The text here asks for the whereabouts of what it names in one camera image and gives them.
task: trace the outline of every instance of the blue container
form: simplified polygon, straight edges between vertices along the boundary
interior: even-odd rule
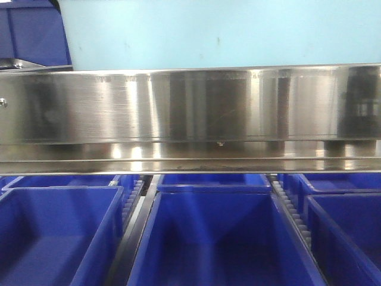
[[[102,285],[122,236],[120,187],[13,189],[0,198],[0,284]]]
[[[381,285],[381,194],[308,198],[312,251],[330,285]]]
[[[271,185],[260,174],[170,174],[160,177],[157,189],[176,191],[270,192]]]
[[[164,192],[127,285],[325,283],[271,194]]]
[[[48,0],[0,3],[0,58],[71,63],[61,15]]]
[[[123,186],[122,202],[125,203],[139,175],[75,175],[75,176],[21,176],[4,186],[12,188],[48,188],[56,186]]]
[[[381,173],[289,174],[287,193],[305,219],[306,195],[381,192]]]
[[[288,189],[288,174],[277,174],[277,178],[280,186],[284,189]]]
[[[121,205],[123,207],[123,220],[125,220],[130,214],[132,205],[141,189],[141,186],[137,186],[135,189],[135,183],[138,179],[139,175],[21,176],[4,186],[3,192],[14,188],[67,189],[75,188],[76,186],[122,186]]]

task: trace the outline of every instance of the metal edge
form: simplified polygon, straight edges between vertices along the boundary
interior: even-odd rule
[[[138,188],[139,188],[138,189],[138,193],[136,194],[136,199],[135,199],[135,201],[133,202],[133,204],[131,206],[130,214],[128,215],[128,217],[126,217],[126,221],[124,221],[124,223],[123,223],[123,231],[126,231],[128,225],[129,225],[129,223],[131,221],[131,218],[132,218],[132,216],[133,216],[133,214],[135,212],[136,206],[138,205],[139,199],[141,198],[141,195],[142,195],[142,190],[143,190],[143,187],[144,187],[144,183],[143,183],[143,181],[137,181],[136,184],[138,184],[138,182],[141,182],[141,185],[138,186]]]
[[[292,226],[292,228],[295,231],[295,233],[297,234],[297,236],[299,236],[299,238],[301,239],[301,241],[302,241],[302,243],[304,245],[305,250],[310,255],[313,263],[315,264],[317,270],[319,271],[321,277],[323,278],[323,281],[326,283],[327,286],[330,285],[328,283],[328,280],[325,277],[323,271],[320,269],[320,267],[319,267],[319,265],[318,265],[314,255],[312,253],[312,250],[311,250],[311,241],[307,241],[306,240],[306,235],[304,235],[302,233],[302,231],[300,230],[300,228],[298,227],[299,224],[296,222],[295,218],[292,216],[293,214],[290,212],[290,208],[287,206],[287,204],[285,202],[285,199],[282,197],[282,194],[280,193],[280,191],[283,191],[283,188],[280,186],[278,181],[272,181],[269,176],[267,176],[267,178],[268,178],[268,180],[271,183],[271,187],[273,189],[273,193],[277,196],[277,198],[280,201],[280,204],[282,205],[282,208],[284,210],[284,213],[286,214],[286,217],[287,217],[288,221],[290,222],[290,225]]]
[[[159,178],[159,175],[155,175],[152,178],[141,209],[136,209],[131,216],[131,220],[119,245],[104,286],[125,286],[127,284],[140,240],[155,199]]]
[[[72,66],[52,66],[42,67],[38,69],[42,73],[55,72],[55,74],[83,74],[83,75],[149,75],[149,74],[168,74],[168,73],[184,73],[184,72],[270,72],[284,70],[327,70],[332,71],[339,68],[348,67],[380,67],[381,63],[352,63],[352,64],[306,64],[306,65],[289,65],[289,66],[248,66],[248,67],[220,67],[220,68],[190,68],[190,69],[134,69],[134,70],[71,70]],[[23,75],[28,76],[30,73],[35,74],[35,69],[25,70]]]

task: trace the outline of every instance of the scratch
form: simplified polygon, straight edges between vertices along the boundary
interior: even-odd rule
[[[215,119],[215,121],[213,121],[212,123],[209,124],[209,127],[212,127],[213,125],[217,124],[222,118],[234,113],[236,110],[235,109],[232,109],[232,110],[229,110],[228,112],[225,112],[224,114],[222,114],[219,118]]]

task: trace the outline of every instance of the stainless steel panel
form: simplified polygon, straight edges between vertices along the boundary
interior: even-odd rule
[[[379,170],[380,68],[4,72],[0,173]]]

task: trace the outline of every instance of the bolt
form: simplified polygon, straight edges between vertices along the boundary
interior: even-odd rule
[[[8,103],[5,98],[0,98],[0,106],[7,107]]]

